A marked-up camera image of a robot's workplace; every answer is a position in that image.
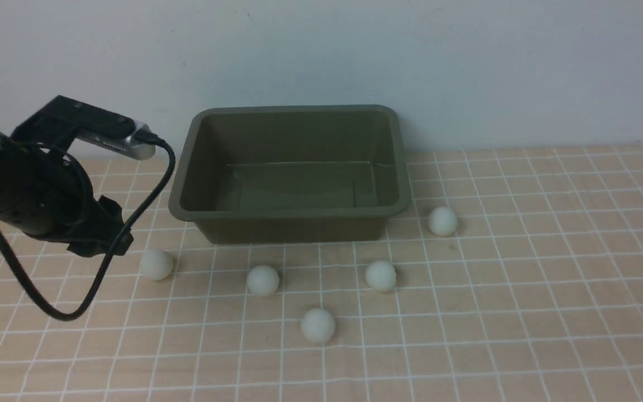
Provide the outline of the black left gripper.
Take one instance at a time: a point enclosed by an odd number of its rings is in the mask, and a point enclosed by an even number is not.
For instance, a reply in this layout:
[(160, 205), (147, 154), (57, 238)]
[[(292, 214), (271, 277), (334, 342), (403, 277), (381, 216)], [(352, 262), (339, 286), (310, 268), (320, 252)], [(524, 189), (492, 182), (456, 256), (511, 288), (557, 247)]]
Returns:
[(130, 249), (120, 205), (96, 198), (86, 171), (61, 148), (9, 142), (0, 145), (0, 162), (0, 221), (80, 257)]

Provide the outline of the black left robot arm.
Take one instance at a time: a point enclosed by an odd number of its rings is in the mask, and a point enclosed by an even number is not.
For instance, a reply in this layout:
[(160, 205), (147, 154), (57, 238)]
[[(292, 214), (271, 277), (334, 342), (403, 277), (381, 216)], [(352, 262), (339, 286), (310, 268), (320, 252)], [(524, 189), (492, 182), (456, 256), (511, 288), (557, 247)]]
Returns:
[(130, 118), (59, 95), (12, 135), (0, 132), (0, 221), (81, 257), (125, 254), (133, 236), (121, 206), (96, 199), (86, 171), (64, 157), (76, 139), (112, 146), (135, 128)]

